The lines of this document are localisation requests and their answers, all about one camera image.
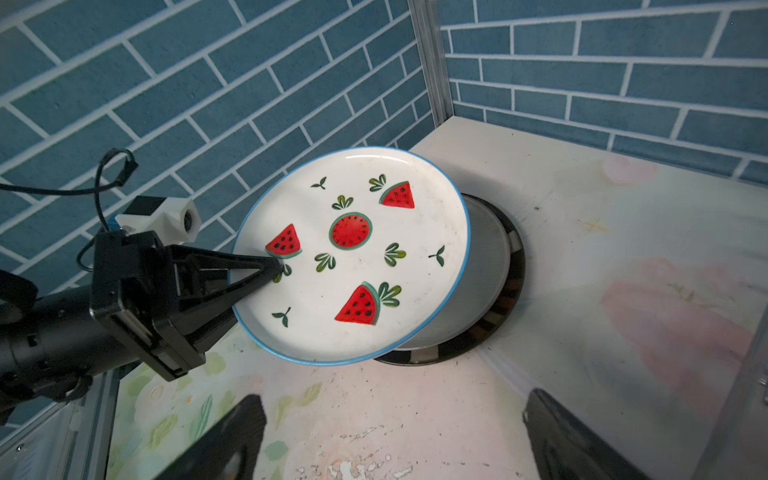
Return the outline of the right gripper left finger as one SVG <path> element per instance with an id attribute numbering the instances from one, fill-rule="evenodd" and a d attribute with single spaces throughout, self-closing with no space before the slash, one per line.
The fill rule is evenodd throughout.
<path id="1" fill-rule="evenodd" d="M 266 425 L 261 398 L 248 395 L 157 479 L 252 479 Z"/>

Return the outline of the strawberry print blue rim plate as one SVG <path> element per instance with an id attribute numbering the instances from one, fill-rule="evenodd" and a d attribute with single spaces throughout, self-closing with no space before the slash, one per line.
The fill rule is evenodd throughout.
<path id="1" fill-rule="evenodd" d="M 403 345 L 446 306 L 471 244 L 466 203 L 437 166 L 385 147 L 311 160 L 267 190 L 235 238 L 276 277 L 233 309 L 261 348 L 336 366 Z"/>

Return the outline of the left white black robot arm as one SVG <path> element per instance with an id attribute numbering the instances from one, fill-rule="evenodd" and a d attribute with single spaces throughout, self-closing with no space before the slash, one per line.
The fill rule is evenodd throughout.
<path id="1" fill-rule="evenodd" d="M 70 402 L 96 376 L 141 361 L 174 381 L 206 362 L 233 307 L 282 271 L 271 256 L 165 246 L 153 232 L 100 233 L 92 282 L 39 296 L 1 274 L 1 419 L 27 401 Z"/>

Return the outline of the dark patterned rim plate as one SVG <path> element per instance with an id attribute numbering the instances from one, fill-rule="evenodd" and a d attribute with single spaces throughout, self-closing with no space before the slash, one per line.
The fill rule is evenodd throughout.
<path id="1" fill-rule="evenodd" d="M 456 358 L 489 339 L 503 325 L 517 305 L 526 275 L 526 255 L 521 236 L 509 216 L 492 203 L 481 200 L 487 202 L 502 221 L 510 241 L 510 268 L 501 293 L 480 320 L 453 339 L 412 351 L 401 351 L 398 347 L 378 357 L 376 359 L 378 362 L 411 367 L 436 364 Z"/>

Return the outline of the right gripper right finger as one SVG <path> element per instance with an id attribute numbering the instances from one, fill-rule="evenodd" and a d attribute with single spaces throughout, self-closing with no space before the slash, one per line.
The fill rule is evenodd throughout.
<path id="1" fill-rule="evenodd" d="M 523 423 L 542 479 L 647 477 L 543 389 L 530 392 Z"/>

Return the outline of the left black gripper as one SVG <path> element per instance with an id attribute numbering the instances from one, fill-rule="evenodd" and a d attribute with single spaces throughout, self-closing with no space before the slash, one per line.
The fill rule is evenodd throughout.
<path id="1" fill-rule="evenodd" d="M 99 233 L 93 260 L 93 318 L 167 381 L 203 365 L 234 306 L 282 272 L 271 256 L 164 246 L 150 232 Z"/>

